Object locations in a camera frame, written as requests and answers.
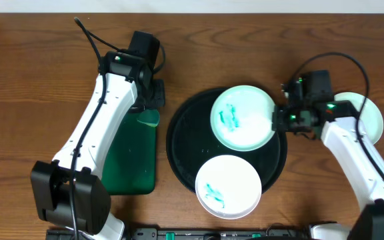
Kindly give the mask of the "light green plate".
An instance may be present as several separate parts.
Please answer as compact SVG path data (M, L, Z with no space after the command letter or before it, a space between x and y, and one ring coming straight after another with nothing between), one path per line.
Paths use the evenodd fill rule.
M274 100L264 90L238 85L220 94L211 108L210 126L216 139L235 151L253 151L268 143Z
M354 92L342 92L335 95L335 100L350 101L356 110L360 110L364 96ZM372 144L376 144L383 134L384 121L379 108L372 100L366 100L360 120L364 123Z

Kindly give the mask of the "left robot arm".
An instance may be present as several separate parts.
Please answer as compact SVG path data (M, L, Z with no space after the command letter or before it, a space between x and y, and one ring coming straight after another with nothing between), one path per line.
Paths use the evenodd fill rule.
M110 51L99 60L95 92L74 132L49 163L31 171L37 214L43 221L73 231L73 238L121 239L125 224L111 212L111 197L101 182L107 154L128 113L146 127L159 124L165 103L158 52Z

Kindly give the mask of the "dark green sponge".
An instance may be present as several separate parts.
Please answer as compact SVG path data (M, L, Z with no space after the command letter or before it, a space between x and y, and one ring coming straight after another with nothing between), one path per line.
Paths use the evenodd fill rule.
M157 127L160 122L160 114L156 109L147 109L138 115L137 121L149 127Z

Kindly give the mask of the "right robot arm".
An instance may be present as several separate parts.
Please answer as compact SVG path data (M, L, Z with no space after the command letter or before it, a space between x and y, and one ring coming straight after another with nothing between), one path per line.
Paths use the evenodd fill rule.
M314 132L339 162L361 213L351 227L320 223L312 239L384 239L384 160L368 136L361 111L335 98L328 80L300 77L283 86L287 104L273 111L273 128Z

